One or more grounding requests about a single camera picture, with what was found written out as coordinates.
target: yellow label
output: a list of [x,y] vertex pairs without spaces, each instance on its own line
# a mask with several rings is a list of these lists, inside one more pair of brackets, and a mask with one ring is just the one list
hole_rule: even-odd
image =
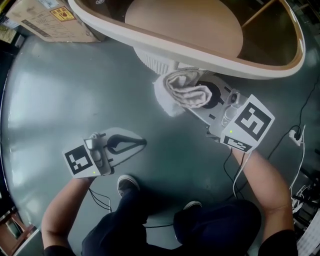
[[61,7],[55,10],[52,10],[51,13],[56,16],[59,21],[66,22],[75,20],[75,17],[72,15],[70,11],[67,10],[65,7]]

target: person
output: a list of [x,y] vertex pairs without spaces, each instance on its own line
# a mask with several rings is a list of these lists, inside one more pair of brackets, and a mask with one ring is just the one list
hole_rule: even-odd
[[[238,163],[243,153],[233,150]],[[253,151],[244,174],[265,217],[259,256],[297,256],[291,194],[279,172],[257,151]],[[92,178],[72,179],[48,206],[41,232],[45,256],[73,256],[68,235]],[[121,200],[115,212],[104,216],[82,242],[83,256],[115,255],[210,255],[243,256],[261,226],[258,208],[247,200],[202,207],[188,203],[176,213],[173,228],[180,247],[169,250],[147,243],[146,223],[150,214],[148,193],[129,175],[120,176],[117,189]]]

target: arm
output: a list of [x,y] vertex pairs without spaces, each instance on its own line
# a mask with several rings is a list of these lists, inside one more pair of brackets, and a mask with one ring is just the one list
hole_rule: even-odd
[[44,248],[69,248],[68,235],[93,178],[74,178],[59,192],[46,209],[41,233]]
[[[243,152],[233,149],[233,155],[240,163]],[[279,231],[294,230],[290,190],[277,169],[253,151],[243,172],[265,214],[263,241]]]

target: cardboard box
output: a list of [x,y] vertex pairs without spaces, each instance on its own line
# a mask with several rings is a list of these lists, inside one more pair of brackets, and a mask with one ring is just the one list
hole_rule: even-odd
[[98,42],[63,0],[17,0],[6,16],[47,42]]

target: forearm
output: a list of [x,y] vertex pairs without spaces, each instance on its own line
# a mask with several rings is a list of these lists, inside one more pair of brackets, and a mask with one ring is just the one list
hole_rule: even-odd
[[[233,155],[241,163],[243,152],[233,149]],[[243,172],[264,211],[291,207],[290,190],[280,175],[257,151],[253,151]]]
[[68,237],[93,179],[72,179],[53,199],[46,209],[41,231],[56,236]]

